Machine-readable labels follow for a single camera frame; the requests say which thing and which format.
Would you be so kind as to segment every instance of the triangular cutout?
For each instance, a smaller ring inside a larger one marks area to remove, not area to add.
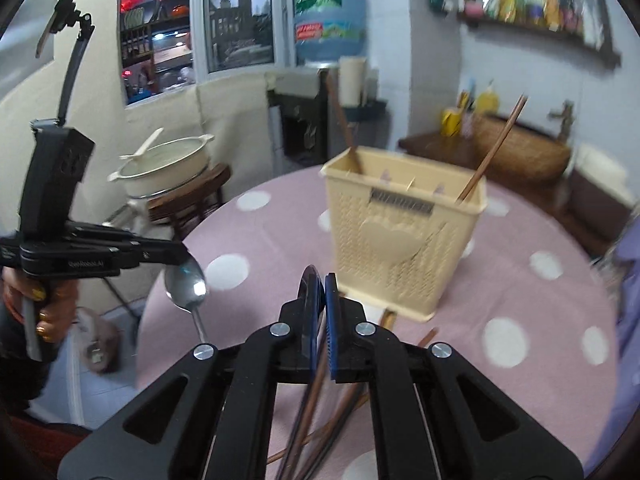
[[[492,442],[518,429],[518,423],[511,414],[493,402],[468,377],[458,376],[458,385],[482,440]]]
[[[164,436],[175,407],[178,405],[188,382],[189,380],[185,376],[176,378],[125,421],[124,431],[149,444],[158,444]]]

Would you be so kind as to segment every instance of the yellow liquid soap bottle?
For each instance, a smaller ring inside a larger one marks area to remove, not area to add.
[[[476,99],[476,112],[479,114],[497,114],[500,108],[500,98],[494,91],[494,80],[489,82],[489,86]]]

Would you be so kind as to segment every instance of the faucet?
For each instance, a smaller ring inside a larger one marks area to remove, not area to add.
[[[566,144],[569,140],[569,136],[571,136],[571,127],[575,123],[574,106],[574,102],[567,100],[562,105],[562,112],[555,112],[551,110],[547,116],[549,119],[562,119],[558,141],[563,144]]]

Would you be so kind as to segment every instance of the bolt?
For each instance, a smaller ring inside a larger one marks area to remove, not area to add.
[[[431,347],[431,353],[436,357],[445,359],[449,357],[451,354],[453,354],[453,350],[446,343],[436,343]]]
[[[286,323],[274,323],[271,325],[269,332],[276,337],[282,337],[291,332],[291,328]]]
[[[211,345],[198,345],[193,349],[193,356],[198,361],[206,361],[209,358],[213,357],[216,349]]]
[[[375,331],[376,326],[368,321],[356,325],[356,332],[360,335],[373,335]]]

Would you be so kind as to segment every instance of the round table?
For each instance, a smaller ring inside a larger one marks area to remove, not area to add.
[[[416,344],[431,328],[516,400],[584,463],[609,416],[616,388],[614,307],[578,245],[544,213],[488,184],[489,205],[430,322],[398,318],[396,335]],[[330,218],[319,168],[291,173],[233,199],[186,245],[206,270],[201,308],[213,344],[235,345],[278,319],[303,270],[334,270]],[[378,322],[380,309],[366,307]],[[138,339],[144,387],[198,343],[191,317],[149,295]],[[327,384],[318,423],[342,385]],[[286,445],[302,386],[278,386],[270,454]],[[318,478],[376,478],[368,407],[359,409]],[[269,466],[272,478],[277,463]]]

